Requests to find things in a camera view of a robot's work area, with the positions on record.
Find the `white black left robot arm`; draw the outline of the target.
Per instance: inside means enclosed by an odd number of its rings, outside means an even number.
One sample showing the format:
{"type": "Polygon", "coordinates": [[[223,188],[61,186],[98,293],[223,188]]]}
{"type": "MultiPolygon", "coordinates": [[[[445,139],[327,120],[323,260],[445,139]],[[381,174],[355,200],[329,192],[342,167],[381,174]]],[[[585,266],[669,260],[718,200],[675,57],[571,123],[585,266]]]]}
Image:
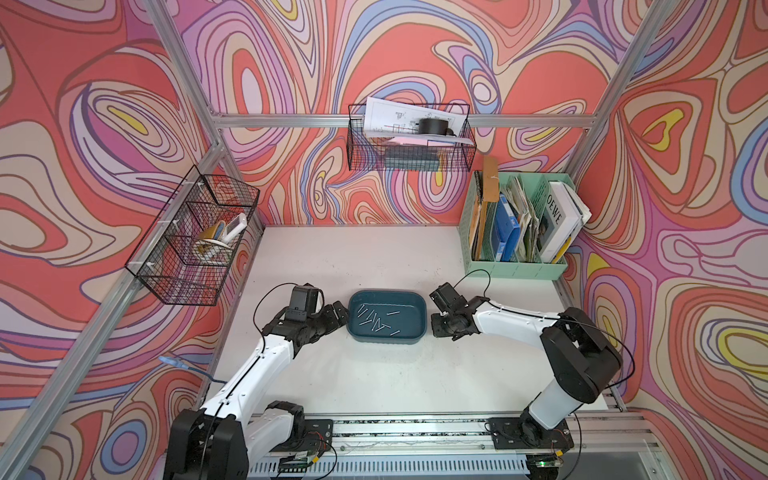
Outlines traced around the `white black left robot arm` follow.
{"type": "Polygon", "coordinates": [[[339,301],[314,313],[283,308],[233,378],[200,409],[185,409],[173,421],[162,477],[245,479],[252,462],[287,442],[301,424],[303,408],[280,401],[251,420],[268,388],[303,346],[348,321],[349,310],[339,301]]]}

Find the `teal plastic storage box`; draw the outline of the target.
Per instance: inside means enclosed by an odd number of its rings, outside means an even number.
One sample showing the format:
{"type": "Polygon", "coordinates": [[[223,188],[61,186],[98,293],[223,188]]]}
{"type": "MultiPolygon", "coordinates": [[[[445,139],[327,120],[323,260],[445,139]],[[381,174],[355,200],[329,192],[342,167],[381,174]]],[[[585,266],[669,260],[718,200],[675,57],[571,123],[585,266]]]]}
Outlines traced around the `teal plastic storage box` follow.
{"type": "Polygon", "coordinates": [[[413,345],[427,332],[427,307],[424,298],[413,291],[360,290],[349,301],[349,334],[359,342],[413,345]],[[358,316],[361,305],[368,308],[358,316]],[[400,314],[386,316],[388,312],[400,314]],[[396,330],[400,333],[390,336],[396,330]]]}

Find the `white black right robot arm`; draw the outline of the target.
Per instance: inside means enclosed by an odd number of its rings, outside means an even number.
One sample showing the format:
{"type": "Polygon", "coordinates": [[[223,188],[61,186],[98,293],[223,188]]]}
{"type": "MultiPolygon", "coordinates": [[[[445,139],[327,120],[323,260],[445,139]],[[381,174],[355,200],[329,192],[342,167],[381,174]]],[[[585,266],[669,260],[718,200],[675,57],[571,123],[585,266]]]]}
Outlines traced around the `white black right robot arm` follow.
{"type": "Polygon", "coordinates": [[[530,447],[544,446],[567,416],[593,403],[623,367],[608,334],[582,310],[561,313],[515,310],[475,296],[468,300],[450,285],[430,294],[438,312],[431,316],[437,338],[457,341],[475,334],[495,335],[541,348],[553,380],[523,410],[516,434],[530,447]]]}

